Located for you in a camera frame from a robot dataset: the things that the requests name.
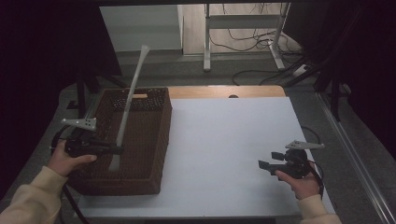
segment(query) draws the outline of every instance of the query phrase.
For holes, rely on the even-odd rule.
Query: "sleeve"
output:
[[[336,214],[329,214],[320,195],[314,195],[298,202],[303,220],[300,224],[340,224],[341,220]]]
[[[30,185],[17,189],[10,206],[0,214],[0,223],[53,223],[61,208],[60,194],[66,181],[67,177],[44,166]]]

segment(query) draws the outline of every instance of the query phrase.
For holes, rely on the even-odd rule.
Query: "wicker basket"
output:
[[[109,172],[112,156],[104,155],[72,172],[68,185],[83,195],[158,194],[169,141],[172,106],[166,88],[136,89],[120,155],[120,170]],[[94,113],[96,137],[115,142],[128,90],[104,90]]]

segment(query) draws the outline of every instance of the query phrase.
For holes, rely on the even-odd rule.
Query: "wooden stick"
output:
[[[131,102],[134,95],[134,88],[136,87],[137,79],[139,77],[140,69],[142,68],[143,61],[145,61],[146,56],[149,53],[149,47],[146,45],[142,46],[140,50],[139,62],[137,63],[136,71],[134,72],[134,79],[132,80],[131,88],[129,89],[128,98],[125,103],[125,109],[122,115],[122,120],[120,124],[119,133],[117,135],[116,144],[118,147],[122,146],[122,140],[125,132],[126,120],[128,119],[129,110],[131,108]],[[111,160],[110,166],[108,167],[109,171],[118,171],[120,169],[120,155],[113,155],[113,159]]]

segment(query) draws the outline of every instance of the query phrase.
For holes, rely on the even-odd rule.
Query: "white board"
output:
[[[143,196],[82,196],[86,217],[299,216],[290,186],[259,168],[305,141],[288,97],[172,100],[162,191]],[[312,155],[307,150],[308,158]],[[333,212],[325,190],[323,202]]]

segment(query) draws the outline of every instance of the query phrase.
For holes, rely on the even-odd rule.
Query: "hand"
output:
[[[294,179],[278,170],[275,171],[275,174],[279,179],[285,181],[291,186],[291,190],[294,191],[298,200],[319,194],[319,184],[312,173],[309,173],[302,179]]]
[[[71,158],[64,152],[64,144],[66,141],[60,141],[53,151],[49,160],[48,167],[55,171],[58,175],[67,176],[80,165],[96,161],[95,155],[84,155],[77,158]]]

